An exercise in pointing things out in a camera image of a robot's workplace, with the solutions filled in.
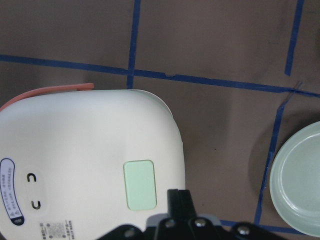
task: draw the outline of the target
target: screw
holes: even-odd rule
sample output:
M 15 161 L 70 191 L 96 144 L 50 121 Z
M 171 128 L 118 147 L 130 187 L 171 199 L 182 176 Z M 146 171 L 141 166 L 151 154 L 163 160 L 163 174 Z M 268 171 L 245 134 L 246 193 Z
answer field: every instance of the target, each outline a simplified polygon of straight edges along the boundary
M 249 233 L 250 233 L 250 229 L 247 226 L 239 226 L 237 228 L 237 231 L 241 235 L 249 235 Z
M 136 234 L 136 231 L 135 231 L 134 228 L 129 228 L 128 230 L 126 230 L 126 231 L 124 232 L 124 236 L 125 236 L 126 238 L 131 238 L 131 237 L 133 237 L 135 234 Z
M 173 219 L 169 219 L 165 222 L 166 228 L 173 228 L 175 225 L 176 225 L 176 222 Z
M 204 226 L 207 224 L 206 220 L 204 220 L 203 218 L 198 218 L 198 219 L 196 219 L 196 220 L 194 221 L 194 223 L 195 223 L 195 225 L 196 225 L 197 227 L 199 227 L 199 228 L 202 228 L 202 227 L 204 227 Z

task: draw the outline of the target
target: light green button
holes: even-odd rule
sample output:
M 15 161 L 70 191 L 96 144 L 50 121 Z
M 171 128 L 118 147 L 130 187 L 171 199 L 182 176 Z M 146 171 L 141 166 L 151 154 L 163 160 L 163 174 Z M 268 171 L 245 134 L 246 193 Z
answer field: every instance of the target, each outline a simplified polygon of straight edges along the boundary
M 154 163 L 127 161 L 123 170 L 128 208 L 134 211 L 154 209 L 157 205 Z

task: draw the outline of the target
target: brown floor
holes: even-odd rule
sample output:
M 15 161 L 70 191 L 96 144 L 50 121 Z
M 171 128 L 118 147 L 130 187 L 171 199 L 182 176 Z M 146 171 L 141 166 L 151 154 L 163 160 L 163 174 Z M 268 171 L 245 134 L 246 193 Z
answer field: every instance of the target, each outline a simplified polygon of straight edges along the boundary
M 135 69 L 288 88 L 301 81 L 302 90 L 320 93 L 318 0 L 304 1 L 292 73 L 284 73 L 296 3 L 142 0 Z M 133 10 L 133 0 L 2 2 L 0 55 L 128 69 Z M 35 88 L 77 83 L 126 89 L 127 76 L 0 61 L 0 104 Z M 197 212 L 253 222 L 276 112 L 288 93 L 139 76 L 133 88 L 158 95 L 171 109 Z M 285 107 L 276 149 L 317 121 L 320 99 L 295 94 Z M 268 184 L 260 223 L 289 228 Z

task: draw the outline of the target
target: blue tape line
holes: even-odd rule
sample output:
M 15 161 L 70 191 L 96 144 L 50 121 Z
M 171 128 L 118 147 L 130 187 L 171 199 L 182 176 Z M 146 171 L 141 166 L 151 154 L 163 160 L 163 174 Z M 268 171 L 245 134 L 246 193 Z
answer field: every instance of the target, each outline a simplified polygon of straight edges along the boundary
M 263 91 L 263 92 L 269 92 L 269 93 L 295 92 L 296 94 L 301 94 L 308 97 L 320 98 L 320 94 L 318 93 L 296 90 L 292 87 L 263 85 L 263 84 L 256 84 L 256 83 L 212 79 L 212 78 L 197 77 L 197 76 L 179 75 L 179 74 L 175 76 L 166 76 L 166 74 L 163 72 L 147 71 L 147 70 L 139 70 L 139 69 L 136 69 L 134 71 L 134 75 L 138 77 L 146 77 L 146 78 L 153 78 L 153 79 L 164 79 L 164 80 L 172 80 L 172 81 L 185 82 L 185 83 L 205 84 L 205 85 L 213 85 L 213 86 L 220 86 L 220 87 L 227 87 L 227 88 Z
M 108 73 L 108 74 L 118 74 L 118 75 L 128 74 L 128 70 L 123 68 L 79 63 L 79 62 L 70 62 L 70 61 L 39 59 L 39 58 L 23 57 L 23 56 L 11 56 L 11 55 L 0 54 L 0 61 L 20 63 L 20 64 L 40 65 L 40 66 L 56 67 L 56 68 L 65 68 L 65 69 L 78 69 L 78 70 L 94 71 L 94 72 Z
M 128 75 L 126 77 L 126 89 L 133 89 L 134 88 L 134 76 Z
M 267 226 L 267 225 L 259 225 L 259 227 L 261 227 L 265 230 L 268 230 L 270 232 L 305 235 L 304 233 L 299 232 L 299 231 L 297 231 L 293 228 L 290 228 L 290 227 Z
M 221 225 L 224 227 L 233 227 L 237 223 L 238 222 L 236 221 L 221 220 Z M 268 225 L 261 225 L 261 224 L 258 224 L 258 226 L 270 232 L 305 235 L 304 233 L 299 232 L 291 227 L 268 226 Z
M 284 73 L 288 76 L 291 75 L 292 65 L 294 63 L 294 53 L 295 53 L 295 48 L 296 48 L 297 39 L 298 39 L 298 33 L 299 33 L 299 27 L 300 27 L 304 2 L 305 0 L 298 0 L 296 2 L 290 44 L 289 44 L 289 49 L 288 49 L 288 54 L 286 57 L 286 63 L 285 63 L 285 69 L 284 69 Z
M 225 227 L 233 227 L 234 225 L 237 224 L 236 221 L 228 221 L 228 220 L 221 220 L 221 225 Z
M 139 20 L 140 20 L 140 3 L 141 3 L 141 0 L 134 0 L 130 51 L 129 51 L 129 63 L 128 63 L 128 77 L 126 80 L 126 85 L 128 89 L 132 89 L 134 85 L 138 27 L 139 27 Z
M 269 168 L 271 165 L 271 162 L 274 158 L 275 152 L 276 152 L 276 146 L 278 142 L 278 137 L 279 137 L 279 131 L 280 131 L 280 126 L 282 122 L 282 118 L 284 115 L 285 111 L 285 106 L 288 104 L 290 99 L 293 97 L 293 95 L 300 90 L 293 88 L 293 92 L 288 96 L 286 101 L 284 101 L 281 106 L 277 109 L 275 119 L 274 119 L 274 124 L 273 124 L 273 130 L 272 130 L 272 136 L 271 136 L 271 141 L 270 141 L 270 147 L 269 147 L 269 152 L 268 152 L 268 157 L 265 163 L 265 168 L 264 168 L 264 173 L 263 173 L 263 179 L 261 183 L 261 189 L 260 189 L 260 194 L 259 194 L 259 199 L 258 199 L 258 204 L 256 206 L 256 211 L 255 211 L 255 216 L 254 216 L 254 224 L 258 225 L 260 224 L 261 216 L 262 216 L 262 208 L 263 208 L 263 198 L 264 198 L 264 191 L 267 186 L 267 180 L 268 180 L 268 174 L 269 174 Z
M 127 69 L 110 67 L 110 66 L 87 64 L 87 63 L 79 63 L 79 62 L 49 60 L 49 59 L 40 59 L 40 58 L 0 54 L 0 62 L 1 61 L 2 62 L 11 62 L 11 63 L 20 63 L 20 64 L 39 65 L 39 66 L 54 67 L 54 68 L 77 69 L 77 70 L 93 71 L 93 72 L 100 72 L 100 73 L 109 73 L 109 74 L 131 76 L 131 74 L 129 73 L 129 70 L 127 70 Z M 318 93 L 296 90 L 291 87 L 263 85 L 263 84 L 256 84 L 256 83 L 230 81 L 230 80 L 222 80 L 222 79 L 212 79 L 212 78 L 205 78 L 205 77 L 179 75 L 179 74 L 175 75 L 175 76 L 166 76 L 166 74 L 163 72 L 146 71 L 146 70 L 138 70 L 138 69 L 133 71 L 133 75 L 131 76 L 132 78 L 129 78 L 129 81 L 127 81 L 129 87 L 133 85 L 133 76 L 154 78 L 154 79 L 164 79 L 164 80 L 171 80 L 171 81 L 178 81 L 178 82 L 185 82 L 185 83 L 205 84 L 205 85 L 220 86 L 220 87 L 227 87 L 227 88 L 263 91 L 263 92 L 269 92 L 269 93 L 286 93 L 286 92 L 292 93 L 292 92 L 295 92 L 296 94 L 304 95 L 307 97 L 320 98 L 320 94 L 318 94 Z

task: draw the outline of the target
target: white appliance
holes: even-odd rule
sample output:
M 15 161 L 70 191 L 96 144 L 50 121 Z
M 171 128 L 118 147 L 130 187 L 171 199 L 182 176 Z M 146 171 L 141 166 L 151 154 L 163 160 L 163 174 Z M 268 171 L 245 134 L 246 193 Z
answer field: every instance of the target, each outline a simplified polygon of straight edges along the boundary
M 94 240 L 126 223 L 144 230 L 149 216 L 167 212 L 167 189 L 185 189 L 180 132 L 154 94 L 33 95 L 0 111 L 6 239 Z

